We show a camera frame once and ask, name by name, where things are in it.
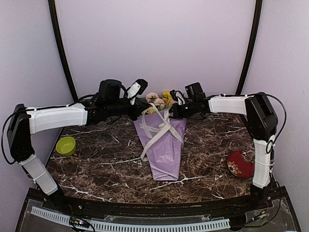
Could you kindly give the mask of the right black frame post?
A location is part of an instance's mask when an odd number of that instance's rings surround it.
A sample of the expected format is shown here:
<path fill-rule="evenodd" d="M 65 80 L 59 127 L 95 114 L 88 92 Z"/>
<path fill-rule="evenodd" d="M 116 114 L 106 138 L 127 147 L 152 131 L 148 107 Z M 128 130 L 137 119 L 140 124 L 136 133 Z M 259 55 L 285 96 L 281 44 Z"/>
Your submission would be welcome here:
<path fill-rule="evenodd" d="M 243 91 L 246 78 L 248 75 L 250 63 L 252 60 L 253 56 L 253 51 L 255 47 L 255 42 L 256 42 L 256 37 L 258 34 L 258 28 L 259 28 L 259 22 L 260 22 L 260 17 L 261 17 L 261 12 L 262 12 L 262 5 L 263 1 L 262 0 L 256 0 L 255 1 L 255 8 L 254 8 L 254 14 L 253 14 L 253 22 L 252 22 L 252 28 L 251 28 L 251 33 L 248 41 L 248 47 L 242 67 L 242 71 L 239 77 L 239 82 L 236 88 L 236 95 L 240 95 Z"/>

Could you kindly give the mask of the black front table rail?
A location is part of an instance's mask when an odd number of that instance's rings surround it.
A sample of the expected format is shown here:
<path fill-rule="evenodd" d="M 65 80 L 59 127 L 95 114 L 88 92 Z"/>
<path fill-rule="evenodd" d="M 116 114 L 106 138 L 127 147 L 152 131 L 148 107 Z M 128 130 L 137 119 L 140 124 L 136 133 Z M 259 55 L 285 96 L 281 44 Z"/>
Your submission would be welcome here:
<path fill-rule="evenodd" d="M 56 209 L 73 213 L 75 216 L 89 216 L 101 218 L 103 216 L 124 217 L 185 217 L 210 214 L 212 216 L 243 215 L 252 210 L 250 196 L 236 197 L 226 200 L 205 201 L 197 203 L 176 204 L 134 204 L 134 203 L 108 203 L 85 200 L 81 198 L 60 196 L 53 197 L 51 204 Z"/>

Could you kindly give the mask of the lime green bowl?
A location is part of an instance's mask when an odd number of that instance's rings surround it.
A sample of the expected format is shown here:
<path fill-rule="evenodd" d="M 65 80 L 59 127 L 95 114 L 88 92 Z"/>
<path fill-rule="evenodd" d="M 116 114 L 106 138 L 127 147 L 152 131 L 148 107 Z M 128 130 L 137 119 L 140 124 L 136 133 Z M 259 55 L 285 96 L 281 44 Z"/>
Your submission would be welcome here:
<path fill-rule="evenodd" d="M 71 156 L 76 150 L 76 141 L 71 136 L 61 138 L 56 144 L 56 152 L 62 156 Z"/>

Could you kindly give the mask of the pink purple wrapping paper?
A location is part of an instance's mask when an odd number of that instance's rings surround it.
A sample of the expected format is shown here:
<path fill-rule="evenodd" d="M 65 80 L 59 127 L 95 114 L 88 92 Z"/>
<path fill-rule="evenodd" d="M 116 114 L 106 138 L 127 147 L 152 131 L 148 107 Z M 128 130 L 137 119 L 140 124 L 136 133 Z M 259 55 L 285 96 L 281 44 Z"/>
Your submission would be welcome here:
<path fill-rule="evenodd" d="M 141 115 L 134 121 L 143 146 L 140 158 L 150 164 L 155 181 L 179 179 L 186 123 L 185 118 L 170 118 L 168 110 Z"/>

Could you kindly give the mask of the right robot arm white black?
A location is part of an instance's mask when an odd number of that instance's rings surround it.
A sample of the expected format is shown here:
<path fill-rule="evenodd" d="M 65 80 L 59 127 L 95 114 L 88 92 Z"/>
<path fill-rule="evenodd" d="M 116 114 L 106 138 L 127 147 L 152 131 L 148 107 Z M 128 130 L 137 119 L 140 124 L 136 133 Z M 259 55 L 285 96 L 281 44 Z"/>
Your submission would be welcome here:
<path fill-rule="evenodd" d="M 276 140 L 278 117 L 268 96 L 263 93 L 249 95 L 212 95 L 206 96 L 199 82 L 185 87 L 187 97 L 171 90 L 170 95 L 176 101 L 170 113 L 175 119 L 188 118 L 197 113 L 228 113 L 243 115 L 246 128 L 253 139 L 255 160 L 253 185 L 263 189 L 271 182 L 271 170 L 274 164 L 273 146 Z"/>

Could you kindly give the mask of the pink rose flower stem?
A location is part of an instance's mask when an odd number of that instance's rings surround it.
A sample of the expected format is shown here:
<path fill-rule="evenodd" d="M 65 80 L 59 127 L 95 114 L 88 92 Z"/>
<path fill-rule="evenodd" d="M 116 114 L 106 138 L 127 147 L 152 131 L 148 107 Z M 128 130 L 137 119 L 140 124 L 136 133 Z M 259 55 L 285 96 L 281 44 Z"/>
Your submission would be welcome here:
<path fill-rule="evenodd" d="M 146 95 L 146 100 L 147 100 L 148 103 L 153 103 L 159 110 L 163 110 L 165 108 L 169 108 L 169 107 L 172 106 L 172 104 L 165 105 L 162 98 L 154 92 L 148 93 Z"/>

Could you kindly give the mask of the yellow fuzzy poppy stem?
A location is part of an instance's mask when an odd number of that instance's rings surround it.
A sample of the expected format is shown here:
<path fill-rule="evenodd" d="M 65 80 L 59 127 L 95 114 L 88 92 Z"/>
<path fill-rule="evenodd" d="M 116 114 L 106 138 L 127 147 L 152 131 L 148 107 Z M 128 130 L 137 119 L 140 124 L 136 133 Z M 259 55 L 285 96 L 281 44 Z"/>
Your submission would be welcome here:
<path fill-rule="evenodd" d="M 164 101 L 165 105 L 174 104 L 174 100 L 170 94 L 170 91 L 163 91 L 162 92 L 162 100 Z"/>

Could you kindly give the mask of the red floral dish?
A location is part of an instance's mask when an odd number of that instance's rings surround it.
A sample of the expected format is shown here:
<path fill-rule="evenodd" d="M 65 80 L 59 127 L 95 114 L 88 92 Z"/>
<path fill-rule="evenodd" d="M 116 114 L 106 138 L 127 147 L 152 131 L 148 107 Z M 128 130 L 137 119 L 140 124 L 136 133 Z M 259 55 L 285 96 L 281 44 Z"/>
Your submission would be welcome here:
<path fill-rule="evenodd" d="M 227 167 L 236 177 L 252 177 L 254 175 L 254 155 L 244 151 L 232 152 L 227 157 Z"/>

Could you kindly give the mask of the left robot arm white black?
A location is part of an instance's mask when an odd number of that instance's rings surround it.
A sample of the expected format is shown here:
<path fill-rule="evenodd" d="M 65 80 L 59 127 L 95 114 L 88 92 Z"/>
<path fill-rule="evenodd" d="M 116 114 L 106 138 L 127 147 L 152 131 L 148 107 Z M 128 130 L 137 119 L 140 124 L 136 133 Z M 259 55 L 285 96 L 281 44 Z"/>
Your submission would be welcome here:
<path fill-rule="evenodd" d="M 136 80 L 130 87 L 125 87 L 119 80 L 106 79 L 100 82 L 96 93 L 84 95 L 70 104 L 45 107 L 16 105 L 1 129 L 1 149 L 4 149 L 6 139 L 12 157 L 12 161 L 7 163 L 19 164 L 34 184 L 50 196 L 49 203 L 58 211 L 65 210 L 68 199 L 61 195 L 58 183 L 37 156 L 32 138 L 39 134 L 54 134 L 65 127 L 95 125 L 112 117 L 128 116 L 136 120 L 144 110 L 138 96 L 147 86 L 148 82 L 144 79 Z"/>

